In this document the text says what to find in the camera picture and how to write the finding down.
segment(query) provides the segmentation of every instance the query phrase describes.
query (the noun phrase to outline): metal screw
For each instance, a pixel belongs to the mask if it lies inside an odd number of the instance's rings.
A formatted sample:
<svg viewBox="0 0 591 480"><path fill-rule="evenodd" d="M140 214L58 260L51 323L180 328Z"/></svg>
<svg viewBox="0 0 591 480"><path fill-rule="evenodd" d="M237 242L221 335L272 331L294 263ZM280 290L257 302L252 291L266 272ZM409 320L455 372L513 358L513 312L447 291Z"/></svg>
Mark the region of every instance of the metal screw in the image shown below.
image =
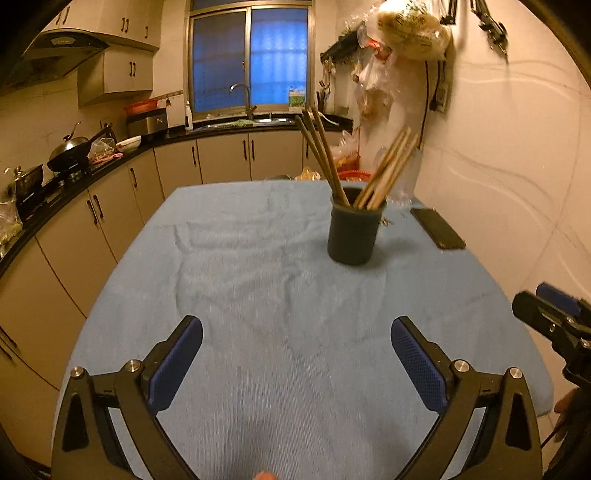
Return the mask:
<svg viewBox="0 0 591 480"><path fill-rule="evenodd" d="M125 369L130 372L137 372L142 366L142 362L140 360L130 360L125 364Z"/></svg>
<svg viewBox="0 0 591 480"><path fill-rule="evenodd" d="M521 377L523 377L523 373L521 373L521 370L519 370L517 367L512 367L509 370L509 373L515 379L520 379Z"/></svg>
<svg viewBox="0 0 591 480"><path fill-rule="evenodd" d="M453 366L459 372L467 372L470 370L470 365L464 360L456 360Z"/></svg>
<svg viewBox="0 0 591 480"><path fill-rule="evenodd" d="M83 367L74 367L70 371L70 376L72 378L80 378L82 375L84 375L84 368Z"/></svg>

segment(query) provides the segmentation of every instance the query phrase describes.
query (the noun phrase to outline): faucet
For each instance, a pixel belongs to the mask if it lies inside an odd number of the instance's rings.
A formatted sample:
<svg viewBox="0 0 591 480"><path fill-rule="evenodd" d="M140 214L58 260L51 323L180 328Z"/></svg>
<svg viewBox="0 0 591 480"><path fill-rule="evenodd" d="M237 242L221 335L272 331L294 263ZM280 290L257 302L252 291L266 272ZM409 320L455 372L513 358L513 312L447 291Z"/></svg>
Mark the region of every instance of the faucet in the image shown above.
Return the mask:
<svg viewBox="0 0 591 480"><path fill-rule="evenodd" d="M242 85L246 90L246 116L249 120L252 120L252 113L256 110L256 105L253 105L251 102L251 88L246 83L235 83L230 87L230 93L232 93L234 91L234 88L236 88L239 85Z"/></svg>

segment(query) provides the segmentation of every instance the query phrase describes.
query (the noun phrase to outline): table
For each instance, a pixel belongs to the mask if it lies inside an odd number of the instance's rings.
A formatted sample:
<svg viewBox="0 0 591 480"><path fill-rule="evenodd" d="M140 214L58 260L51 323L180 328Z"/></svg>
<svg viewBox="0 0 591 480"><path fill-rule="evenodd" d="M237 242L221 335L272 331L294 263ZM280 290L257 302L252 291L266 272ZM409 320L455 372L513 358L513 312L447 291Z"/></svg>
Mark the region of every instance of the table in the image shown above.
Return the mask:
<svg viewBox="0 0 591 480"><path fill-rule="evenodd" d="M438 250L410 207L388 205L370 262L337 264L329 196L310 181L176 190L111 275L69 368L116 371L199 317L203 346L158 418L202 480L395 478L435 419L392 349L400 315L451 359L520 367L537 414L551 408L540 354L470 251ZM150 478L116 412L134 472Z"/></svg>

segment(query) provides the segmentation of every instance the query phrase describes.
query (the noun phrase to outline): white bottle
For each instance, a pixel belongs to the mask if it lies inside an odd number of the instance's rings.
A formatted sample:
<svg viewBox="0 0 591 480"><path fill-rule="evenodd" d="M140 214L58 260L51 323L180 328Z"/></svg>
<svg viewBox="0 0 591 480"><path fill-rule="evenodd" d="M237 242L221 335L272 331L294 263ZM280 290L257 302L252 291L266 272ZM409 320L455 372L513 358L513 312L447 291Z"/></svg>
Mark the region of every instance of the white bottle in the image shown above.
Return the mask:
<svg viewBox="0 0 591 480"><path fill-rule="evenodd" d="M185 130L190 132L193 129L193 112L189 102L185 103Z"/></svg>

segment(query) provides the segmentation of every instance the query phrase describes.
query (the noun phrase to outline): smartphone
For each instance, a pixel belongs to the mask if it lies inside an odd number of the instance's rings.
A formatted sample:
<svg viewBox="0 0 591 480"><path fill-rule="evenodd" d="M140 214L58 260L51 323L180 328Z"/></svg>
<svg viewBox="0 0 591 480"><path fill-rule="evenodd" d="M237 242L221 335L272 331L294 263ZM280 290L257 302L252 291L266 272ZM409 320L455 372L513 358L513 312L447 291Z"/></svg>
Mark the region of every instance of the smartphone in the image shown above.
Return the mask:
<svg viewBox="0 0 591 480"><path fill-rule="evenodd" d="M410 213L417 219L441 250L464 250L466 242L455 232L436 210L432 208L411 208Z"/></svg>

